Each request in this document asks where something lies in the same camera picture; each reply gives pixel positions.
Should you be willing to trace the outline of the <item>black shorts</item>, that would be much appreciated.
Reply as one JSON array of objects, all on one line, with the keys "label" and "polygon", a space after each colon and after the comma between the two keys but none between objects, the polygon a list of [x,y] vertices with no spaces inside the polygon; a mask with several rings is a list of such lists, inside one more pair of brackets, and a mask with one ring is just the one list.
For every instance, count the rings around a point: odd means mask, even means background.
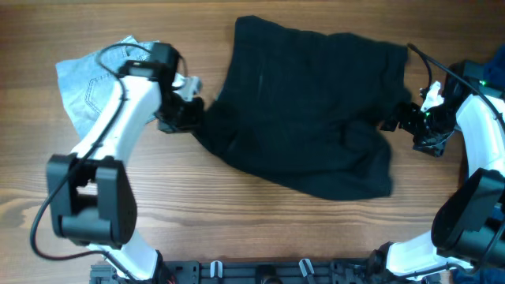
[{"label": "black shorts", "polygon": [[248,174],[325,200],[391,195],[378,125],[411,94],[406,47],[239,17],[223,87],[195,136]]}]

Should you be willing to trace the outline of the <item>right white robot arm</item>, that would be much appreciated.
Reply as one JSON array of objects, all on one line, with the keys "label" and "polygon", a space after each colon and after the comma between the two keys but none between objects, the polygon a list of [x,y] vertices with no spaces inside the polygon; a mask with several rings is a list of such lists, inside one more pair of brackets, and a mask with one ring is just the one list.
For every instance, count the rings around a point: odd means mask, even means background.
[{"label": "right white robot arm", "polygon": [[383,129],[404,129],[413,148],[439,157],[456,131],[464,138],[467,178],[439,209],[430,231],[374,250],[366,276],[376,283],[418,282],[441,271],[476,274],[504,266],[504,89],[465,60],[421,91],[422,105],[403,106]]}]

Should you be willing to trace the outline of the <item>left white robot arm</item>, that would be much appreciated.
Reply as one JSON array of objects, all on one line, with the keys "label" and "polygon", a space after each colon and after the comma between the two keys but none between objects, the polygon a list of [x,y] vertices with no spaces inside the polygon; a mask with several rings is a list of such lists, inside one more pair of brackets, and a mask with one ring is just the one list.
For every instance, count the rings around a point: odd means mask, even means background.
[{"label": "left white robot arm", "polygon": [[68,155],[47,163],[48,196],[32,224],[30,245],[45,210],[54,234],[101,255],[120,283],[175,283],[176,276],[136,230],[137,204],[126,164],[145,123],[154,116],[164,133],[192,132],[204,102],[200,80],[178,74],[185,59],[169,43],[154,43],[145,61],[128,60],[110,75],[116,80],[110,100],[86,137]]}]

